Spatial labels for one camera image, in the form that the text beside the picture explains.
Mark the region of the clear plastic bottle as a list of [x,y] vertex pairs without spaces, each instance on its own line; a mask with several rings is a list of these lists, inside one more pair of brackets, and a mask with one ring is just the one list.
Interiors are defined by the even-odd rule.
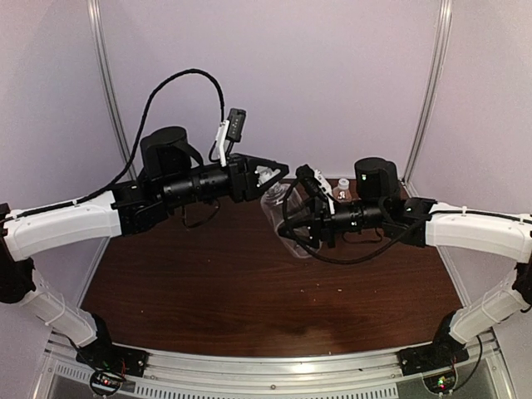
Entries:
[[[278,229],[284,226],[283,218],[283,199],[289,188],[288,183],[276,183],[273,185],[260,199],[260,205],[264,212],[267,221],[273,227],[274,233],[278,236],[283,246],[289,253],[297,259],[310,259],[308,254],[295,240],[283,237]],[[309,216],[309,209],[304,205],[303,199],[299,192],[294,189],[287,200],[287,216],[291,220],[294,233],[300,237],[301,240],[310,237],[307,227],[296,227],[295,224]]]

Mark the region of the amber tea bottle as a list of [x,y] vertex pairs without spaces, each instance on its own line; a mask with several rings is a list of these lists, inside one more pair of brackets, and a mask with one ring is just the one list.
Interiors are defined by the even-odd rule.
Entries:
[[348,190],[340,190],[337,185],[332,189],[332,195],[333,198],[341,203],[344,202],[351,202],[352,201],[352,193],[350,190],[350,185]]

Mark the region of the white cap of clear bottle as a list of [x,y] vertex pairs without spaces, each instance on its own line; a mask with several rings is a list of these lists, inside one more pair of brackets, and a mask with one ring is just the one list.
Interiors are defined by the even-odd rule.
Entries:
[[258,178],[258,186],[266,185],[280,173],[280,169],[271,169],[266,166],[258,166],[255,174]]

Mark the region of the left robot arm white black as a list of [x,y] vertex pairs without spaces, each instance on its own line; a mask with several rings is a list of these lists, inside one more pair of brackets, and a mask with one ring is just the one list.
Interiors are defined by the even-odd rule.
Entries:
[[205,164],[184,128],[161,128],[140,141],[137,180],[113,184],[89,200],[42,209],[1,206],[1,301],[18,304],[66,335],[102,369],[120,360],[104,321],[74,307],[36,271],[32,256],[89,239],[144,233],[176,209],[197,202],[259,199],[289,172],[287,165],[250,155],[221,153]]

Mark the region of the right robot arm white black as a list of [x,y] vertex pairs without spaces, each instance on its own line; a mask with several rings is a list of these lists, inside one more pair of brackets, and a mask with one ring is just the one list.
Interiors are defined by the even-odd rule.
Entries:
[[[278,234],[294,240],[309,255],[337,265],[354,265],[374,259],[397,243],[419,248],[457,247],[498,254],[516,262],[513,271],[471,305],[442,319],[426,349],[426,360],[445,366],[473,337],[531,308],[531,217],[529,214],[498,214],[457,207],[435,199],[401,198],[397,168],[389,160],[368,157],[354,165],[357,200],[335,199],[326,180],[308,165],[298,167],[295,181],[308,197],[302,214],[288,212],[282,203]],[[321,243],[332,248],[337,235],[380,229],[388,243],[358,259],[329,259],[316,253]]]

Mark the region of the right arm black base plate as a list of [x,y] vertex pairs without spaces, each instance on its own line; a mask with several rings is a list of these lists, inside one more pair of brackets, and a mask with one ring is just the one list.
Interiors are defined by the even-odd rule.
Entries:
[[469,353],[464,348],[452,352],[448,348],[431,343],[419,347],[404,348],[397,353],[397,357],[402,374],[410,376],[451,367],[457,362],[467,361]]

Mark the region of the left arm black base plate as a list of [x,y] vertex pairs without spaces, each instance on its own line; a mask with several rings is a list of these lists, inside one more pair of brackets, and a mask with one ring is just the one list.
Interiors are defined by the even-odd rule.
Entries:
[[76,360],[95,371],[110,372],[119,377],[143,377],[148,352],[111,344],[109,347],[75,347]]

